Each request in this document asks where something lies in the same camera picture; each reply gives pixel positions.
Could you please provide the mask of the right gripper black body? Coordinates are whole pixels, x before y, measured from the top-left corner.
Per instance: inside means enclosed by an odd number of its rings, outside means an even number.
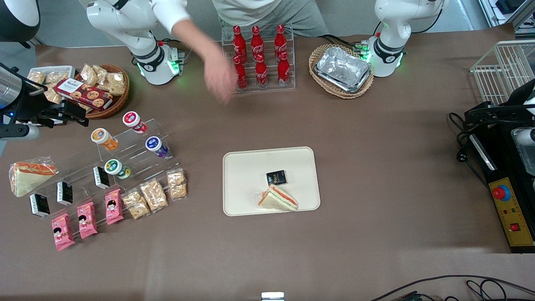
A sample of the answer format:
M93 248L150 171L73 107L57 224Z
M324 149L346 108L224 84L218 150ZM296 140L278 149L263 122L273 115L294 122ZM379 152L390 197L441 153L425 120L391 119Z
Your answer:
M44 93L31 95L28 91L20 91L16 97L16 122L35 126L61 124L63 116L54 105Z

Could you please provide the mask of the person's bare hand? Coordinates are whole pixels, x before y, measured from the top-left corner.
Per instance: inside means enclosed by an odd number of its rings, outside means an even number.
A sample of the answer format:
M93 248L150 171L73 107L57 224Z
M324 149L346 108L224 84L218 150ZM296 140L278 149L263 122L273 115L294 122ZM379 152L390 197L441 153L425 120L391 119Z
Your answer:
M229 103L236 91L237 78L232 67L219 49L210 50L203 58L204 79L208 90L223 104Z

